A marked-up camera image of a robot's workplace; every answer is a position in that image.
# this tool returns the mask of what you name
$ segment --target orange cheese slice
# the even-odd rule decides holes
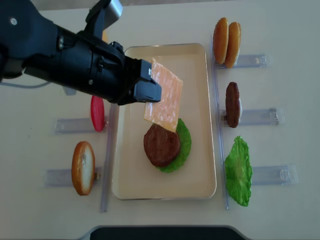
[[[166,67],[152,59],[151,77],[162,87],[161,101],[147,102],[144,107],[144,120],[176,132],[183,81]]]

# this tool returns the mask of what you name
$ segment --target tomato slice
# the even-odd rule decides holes
[[[91,98],[91,120],[94,129],[101,132],[105,128],[105,106],[102,98],[92,96]]]

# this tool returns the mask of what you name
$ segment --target table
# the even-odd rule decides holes
[[[241,23],[240,53],[273,56],[277,79],[271,79],[270,85],[267,79],[258,78],[265,91],[254,89],[258,86],[254,82],[252,88],[240,91],[244,95],[252,91],[255,96],[259,96],[255,91],[262,95],[269,91],[269,100],[260,99],[259,106],[275,104],[286,109],[285,127],[279,130],[282,134],[266,143],[272,146],[271,152],[260,152],[261,141],[255,141],[253,133],[247,136],[251,161],[255,166],[295,164],[297,185],[253,186],[249,207],[231,202],[226,211],[221,163],[216,160],[217,190],[210,200],[120,201],[110,192],[108,212],[100,213],[101,187],[94,188],[88,197],[79,197],[71,188],[44,188],[42,181],[47,169],[70,168],[74,146],[81,140],[91,142],[97,164],[103,164],[105,134],[61,137],[50,130],[56,118],[89,117],[90,96],[79,92],[65,96],[54,84],[32,91],[1,86],[0,239],[78,239],[102,226],[161,225],[229,226],[250,239],[319,239],[319,8],[320,2],[312,0],[130,6],[107,30],[109,41],[119,41],[124,49],[200,43],[210,66],[210,36],[216,22],[228,17],[229,22]],[[88,9],[41,12],[74,32],[84,28],[87,13]],[[211,79],[210,67],[208,76]],[[36,84],[41,80],[24,75],[12,83]],[[247,101],[246,106],[253,108],[256,103]]]

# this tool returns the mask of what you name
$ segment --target black cable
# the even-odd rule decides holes
[[[7,83],[7,82],[0,82],[0,86],[6,86],[6,87],[13,87],[13,88],[19,88],[19,89],[39,89],[44,86],[49,85],[51,82],[47,81],[45,83],[39,84],[39,85],[20,85],[20,84],[13,84],[13,83]]]

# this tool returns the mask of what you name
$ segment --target tray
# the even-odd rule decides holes
[[[212,117],[206,52],[200,44],[131,47],[125,54],[151,62],[154,57],[183,80],[180,117],[188,127],[190,155],[178,171],[155,168],[144,151],[151,126],[143,119],[144,103],[119,109],[112,192],[120,200],[209,199],[216,191]]]

